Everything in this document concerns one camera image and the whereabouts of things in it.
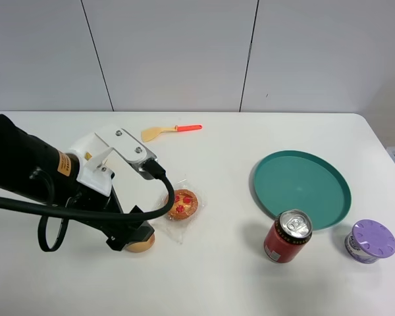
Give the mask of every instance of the orange label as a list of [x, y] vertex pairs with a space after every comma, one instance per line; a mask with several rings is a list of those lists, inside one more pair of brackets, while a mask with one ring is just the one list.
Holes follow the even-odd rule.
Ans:
[[61, 151], [59, 151], [59, 155], [60, 161], [57, 171], [59, 171], [61, 174], [64, 174], [65, 176], [70, 176], [70, 170], [72, 170], [72, 161], [70, 161], [68, 155], [62, 153]]

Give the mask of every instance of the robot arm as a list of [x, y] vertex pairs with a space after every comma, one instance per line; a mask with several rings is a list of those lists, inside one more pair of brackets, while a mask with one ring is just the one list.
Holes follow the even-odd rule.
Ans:
[[[135, 206], [129, 214], [123, 213], [111, 182], [115, 173], [103, 164], [112, 151], [145, 179], [164, 183], [169, 193], [164, 207], [144, 213]], [[38, 240], [43, 251], [59, 248], [70, 219], [101, 230], [111, 249], [120, 251], [146, 241], [153, 234], [147, 221], [163, 216], [174, 203], [174, 190], [155, 154], [122, 128], [106, 126], [62, 153], [4, 115], [0, 115], [0, 188], [46, 204], [0, 197], [2, 209], [41, 215]], [[48, 217], [62, 219], [53, 247], [45, 239]]]

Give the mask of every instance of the purple container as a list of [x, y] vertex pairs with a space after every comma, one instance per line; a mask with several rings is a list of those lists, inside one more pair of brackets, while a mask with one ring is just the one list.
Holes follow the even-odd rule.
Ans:
[[381, 223], [362, 219], [345, 238], [345, 247], [355, 260], [374, 263], [395, 253], [395, 237]]

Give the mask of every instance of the red can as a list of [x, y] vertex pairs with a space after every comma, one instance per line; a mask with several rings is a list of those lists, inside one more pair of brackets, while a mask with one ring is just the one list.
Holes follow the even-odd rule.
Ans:
[[278, 215], [265, 238], [266, 254], [279, 263], [290, 262], [312, 235], [310, 218], [298, 209]]

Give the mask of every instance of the plastic wrap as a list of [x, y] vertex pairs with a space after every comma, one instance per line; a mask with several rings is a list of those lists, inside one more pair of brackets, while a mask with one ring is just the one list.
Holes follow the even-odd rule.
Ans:
[[[184, 179], [173, 184], [175, 202], [171, 210], [163, 217], [152, 222], [152, 226], [167, 234], [175, 242], [182, 244], [186, 231], [202, 212], [206, 202], [202, 193]], [[157, 208], [167, 202], [167, 195], [161, 196]]]

